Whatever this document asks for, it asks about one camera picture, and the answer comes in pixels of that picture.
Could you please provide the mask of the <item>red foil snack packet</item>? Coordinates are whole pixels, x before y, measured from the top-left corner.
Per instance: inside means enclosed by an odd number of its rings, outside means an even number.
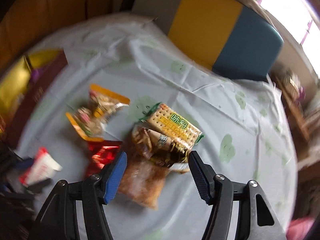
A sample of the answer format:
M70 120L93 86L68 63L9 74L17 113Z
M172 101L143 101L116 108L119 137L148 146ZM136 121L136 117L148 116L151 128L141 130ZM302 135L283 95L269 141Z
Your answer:
M114 161L120 150L122 141L104 140L100 142L88 141L88 150L90 151L90 162L87 167L85 178L99 173L103 167Z

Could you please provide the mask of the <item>clear brown pastry packet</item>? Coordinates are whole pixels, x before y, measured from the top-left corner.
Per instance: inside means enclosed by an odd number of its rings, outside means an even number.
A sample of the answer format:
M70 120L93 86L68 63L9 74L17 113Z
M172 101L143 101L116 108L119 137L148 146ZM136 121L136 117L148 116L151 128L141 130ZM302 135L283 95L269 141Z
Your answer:
M127 167L118 192L141 206L157 210L158 197L169 169L157 166L138 154L132 142L127 142L122 149L127 153Z

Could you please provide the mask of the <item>white red snack packet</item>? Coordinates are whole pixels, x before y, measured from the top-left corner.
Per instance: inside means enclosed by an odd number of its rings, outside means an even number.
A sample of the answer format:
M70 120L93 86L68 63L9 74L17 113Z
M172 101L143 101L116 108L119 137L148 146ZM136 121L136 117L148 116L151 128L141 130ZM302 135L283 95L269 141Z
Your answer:
M24 186L30 186L52 179L61 170L62 166L52 158L46 148L41 147L35 155L33 165L19 177L19 181Z

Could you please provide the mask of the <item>brown patterned snack packet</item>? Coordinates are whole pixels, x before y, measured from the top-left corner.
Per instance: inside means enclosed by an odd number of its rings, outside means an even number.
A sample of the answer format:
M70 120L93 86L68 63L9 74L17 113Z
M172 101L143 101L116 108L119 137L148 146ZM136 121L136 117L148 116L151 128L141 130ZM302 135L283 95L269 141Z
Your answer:
M134 126L131 138L137 153L155 165L172 172L190 171L189 149L175 139L140 125Z

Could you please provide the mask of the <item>white cloud-print tablecloth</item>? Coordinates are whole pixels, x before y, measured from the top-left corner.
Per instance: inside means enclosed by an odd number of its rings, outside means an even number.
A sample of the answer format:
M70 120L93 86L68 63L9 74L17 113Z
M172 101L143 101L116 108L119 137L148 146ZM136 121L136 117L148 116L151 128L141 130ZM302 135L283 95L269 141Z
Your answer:
M232 81L205 70L151 20L132 15L60 29L32 51L56 48L64 50L68 65L30 117L17 148L20 156L45 147L62 166L55 180L81 180L87 145L65 113L84 103L95 83L131 101L112 118L107 140L124 140L150 107L163 102L203 132L195 146L202 160L232 181L255 179L288 228L296 199L296 152L281 93L271 82Z

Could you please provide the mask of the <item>orange-edged mixed snack bag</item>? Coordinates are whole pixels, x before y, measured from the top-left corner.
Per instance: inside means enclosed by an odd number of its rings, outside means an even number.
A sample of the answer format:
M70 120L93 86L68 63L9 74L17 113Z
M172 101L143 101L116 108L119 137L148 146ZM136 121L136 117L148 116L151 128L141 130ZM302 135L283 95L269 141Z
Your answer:
M82 139L101 142L110 119L129 104L129 98L92 83L88 104L73 113L67 112L66 117Z

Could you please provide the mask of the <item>green cracker packet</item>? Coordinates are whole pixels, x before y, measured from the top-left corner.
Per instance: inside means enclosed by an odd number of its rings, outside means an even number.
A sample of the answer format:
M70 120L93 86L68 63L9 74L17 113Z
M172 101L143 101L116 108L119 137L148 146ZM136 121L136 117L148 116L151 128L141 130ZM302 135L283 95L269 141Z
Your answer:
M162 102L151 107L140 120L171 137L175 144L187 153L204 137L196 126Z

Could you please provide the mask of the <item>gold tin snack box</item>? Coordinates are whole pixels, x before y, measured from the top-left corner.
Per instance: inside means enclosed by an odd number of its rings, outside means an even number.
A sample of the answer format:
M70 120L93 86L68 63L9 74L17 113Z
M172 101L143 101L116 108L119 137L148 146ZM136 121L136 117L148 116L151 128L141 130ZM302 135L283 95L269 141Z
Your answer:
M16 148L25 125L68 65L62 49L24 54L1 78L1 141Z

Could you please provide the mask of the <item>grey yellow blue chair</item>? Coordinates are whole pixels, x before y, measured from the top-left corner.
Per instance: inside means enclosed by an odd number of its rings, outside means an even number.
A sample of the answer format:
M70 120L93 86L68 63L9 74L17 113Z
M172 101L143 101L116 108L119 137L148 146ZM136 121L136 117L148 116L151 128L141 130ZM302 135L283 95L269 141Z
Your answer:
M229 79L264 81L283 39L266 19L236 0L135 0L190 59Z

